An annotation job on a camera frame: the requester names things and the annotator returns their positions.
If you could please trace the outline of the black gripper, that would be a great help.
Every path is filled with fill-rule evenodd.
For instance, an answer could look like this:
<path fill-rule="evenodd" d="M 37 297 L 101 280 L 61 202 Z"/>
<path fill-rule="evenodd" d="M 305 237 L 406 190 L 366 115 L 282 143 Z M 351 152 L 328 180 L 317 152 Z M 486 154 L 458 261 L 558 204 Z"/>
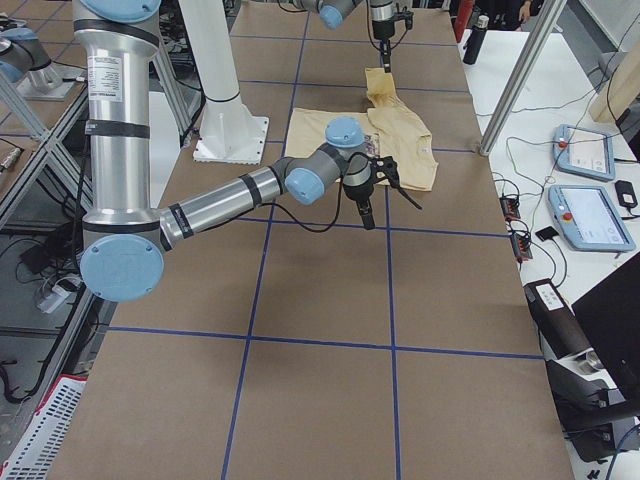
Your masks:
<path fill-rule="evenodd" d="M 365 230 L 375 228 L 373 208 L 370 197 L 374 192 L 374 181 L 370 167 L 363 167 L 357 172 L 347 173 L 342 181 L 346 196 L 354 201 Z"/>
<path fill-rule="evenodd" d="M 381 62 L 385 73 L 391 72 L 391 38 L 395 35 L 395 24 L 393 20 L 372 20 L 373 38 L 377 44 Z"/>

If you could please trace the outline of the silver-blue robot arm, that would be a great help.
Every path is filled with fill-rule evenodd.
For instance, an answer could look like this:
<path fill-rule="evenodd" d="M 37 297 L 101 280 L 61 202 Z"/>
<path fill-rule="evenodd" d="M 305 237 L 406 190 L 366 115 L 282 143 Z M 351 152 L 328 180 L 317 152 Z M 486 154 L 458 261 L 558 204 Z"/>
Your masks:
<path fill-rule="evenodd" d="M 340 27 L 361 4 L 357 0 L 276 1 L 287 13 L 312 13 L 330 30 Z M 413 28 L 413 12 L 396 1 L 365 1 L 369 43 L 385 73 L 392 71 L 392 52 Z"/>
<path fill-rule="evenodd" d="M 335 182 L 371 192 L 377 182 L 360 123 L 332 120 L 305 158 L 283 157 L 163 209 L 150 200 L 149 65 L 162 37 L 156 1 L 77 1 L 76 40 L 87 54 L 93 200 L 84 215 L 80 272 L 86 287 L 112 302 L 149 294 L 178 241 L 224 225 L 278 196 L 309 205 Z"/>

